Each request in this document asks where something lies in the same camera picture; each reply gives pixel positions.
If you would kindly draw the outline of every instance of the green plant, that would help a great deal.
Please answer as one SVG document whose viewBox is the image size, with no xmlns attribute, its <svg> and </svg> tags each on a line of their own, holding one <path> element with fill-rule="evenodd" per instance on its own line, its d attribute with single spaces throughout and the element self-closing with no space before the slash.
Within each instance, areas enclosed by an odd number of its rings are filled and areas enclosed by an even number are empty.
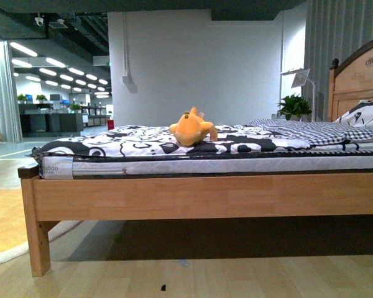
<svg viewBox="0 0 373 298">
<path fill-rule="evenodd" d="M 47 97 L 45 97 L 44 94 L 39 94 L 38 96 L 36 96 L 36 100 L 38 100 L 38 101 L 46 101 Z"/>
<path fill-rule="evenodd" d="M 296 96 L 295 94 L 282 98 L 282 102 L 278 103 L 278 107 L 281 108 L 278 111 L 278 115 L 285 115 L 286 120 L 290 120 L 292 115 L 301 118 L 302 115 L 312 113 L 308 101 L 304 97 Z"/>
<path fill-rule="evenodd" d="M 18 95 L 18 100 L 19 101 L 27 101 L 27 97 L 26 95 L 23 95 L 22 93 L 20 95 Z"/>
<path fill-rule="evenodd" d="M 71 110 L 81 110 L 81 106 L 79 104 L 71 104 L 69 107 Z"/>
</svg>

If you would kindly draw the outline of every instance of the wooden bed frame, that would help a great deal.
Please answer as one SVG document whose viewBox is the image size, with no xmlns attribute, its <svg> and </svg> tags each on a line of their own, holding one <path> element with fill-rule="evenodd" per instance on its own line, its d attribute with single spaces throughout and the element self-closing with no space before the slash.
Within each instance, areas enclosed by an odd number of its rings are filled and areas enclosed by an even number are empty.
<svg viewBox="0 0 373 298">
<path fill-rule="evenodd" d="M 329 120 L 373 100 L 373 42 L 330 72 Z M 373 173 L 44 180 L 20 168 L 33 276 L 50 269 L 61 220 L 209 219 L 373 214 Z"/>
</svg>

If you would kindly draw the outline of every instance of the checkered blanket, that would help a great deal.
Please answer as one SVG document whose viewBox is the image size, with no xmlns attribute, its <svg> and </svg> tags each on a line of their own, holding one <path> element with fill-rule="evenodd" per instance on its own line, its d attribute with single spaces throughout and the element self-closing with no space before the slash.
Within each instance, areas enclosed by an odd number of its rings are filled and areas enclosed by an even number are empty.
<svg viewBox="0 0 373 298">
<path fill-rule="evenodd" d="M 257 119 L 248 122 L 246 126 L 278 132 L 294 139 L 304 140 L 311 146 L 373 142 L 373 129 L 332 122 Z"/>
</svg>

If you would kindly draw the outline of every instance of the rug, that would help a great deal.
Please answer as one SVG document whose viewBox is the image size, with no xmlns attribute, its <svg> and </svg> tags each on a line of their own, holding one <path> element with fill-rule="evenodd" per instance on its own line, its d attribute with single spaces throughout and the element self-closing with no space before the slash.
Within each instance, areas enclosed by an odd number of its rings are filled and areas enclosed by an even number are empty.
<svg viewBox="0 0 373 298">
<path fill-rule="evenodd" d="M 0 160 L 0 264 L 28 252 L 24 206 L 17 168 L 27 159 Z M 80 221 L 61 222 L 52 231 L 54 239 Z"/>
</svg>

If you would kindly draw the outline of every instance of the lamp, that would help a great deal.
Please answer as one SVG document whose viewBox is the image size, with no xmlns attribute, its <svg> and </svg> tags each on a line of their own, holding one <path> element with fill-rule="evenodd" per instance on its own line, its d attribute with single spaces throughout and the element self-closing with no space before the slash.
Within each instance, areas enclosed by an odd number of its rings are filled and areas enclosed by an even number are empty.
<svg viewBox="0 0 373 298">
<path fill-rule="evenodd" d="M 312 84 L 311 121 L 316 122 L 316 97 L 315 97 L 316 82 L 308 77 L 309 73 L 310 73 L 310 69 L 303 70 L 302 68 L 300 68 L 298 70 L 289 70 L 289 71 L 286 71 L 285 73 L 280 73 L 280 74 L 282 76 L 295 75 L 293 83 L 292 83 L 292 88 L 304 86 L 307 81 Z"/>
</svg>

